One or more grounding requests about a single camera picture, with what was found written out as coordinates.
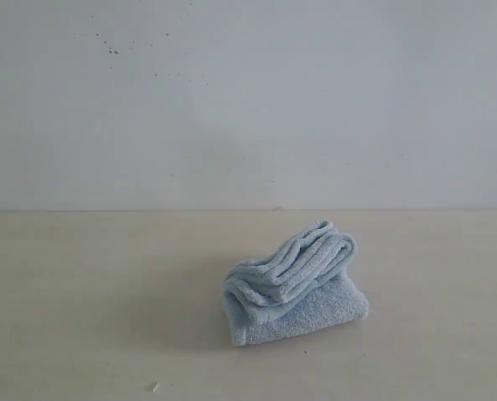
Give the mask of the light blue terry towel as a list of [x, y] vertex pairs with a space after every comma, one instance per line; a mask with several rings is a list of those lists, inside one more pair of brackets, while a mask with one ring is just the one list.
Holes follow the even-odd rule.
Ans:
[[354, 238], [320, 220], [270, 256], [237, 263], [223, 282], [234, 346], [310, 334], [365, 318], [366, 296], [347, 274]]

